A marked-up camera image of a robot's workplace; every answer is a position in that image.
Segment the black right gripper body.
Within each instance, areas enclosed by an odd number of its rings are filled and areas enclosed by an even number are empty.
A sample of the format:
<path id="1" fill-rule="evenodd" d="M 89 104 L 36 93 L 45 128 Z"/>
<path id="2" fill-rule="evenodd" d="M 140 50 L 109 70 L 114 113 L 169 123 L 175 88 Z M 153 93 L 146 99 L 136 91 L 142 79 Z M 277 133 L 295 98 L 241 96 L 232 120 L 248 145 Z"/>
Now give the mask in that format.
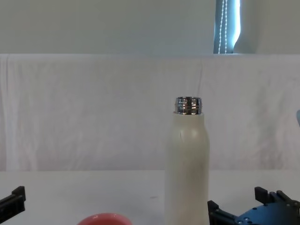
<path id="1" fill-rule="evenodd" d="M 254 207 L 235 219 L 237 225 L 299 225 L 300 208 L 291 203 L 269 203 Z"/>

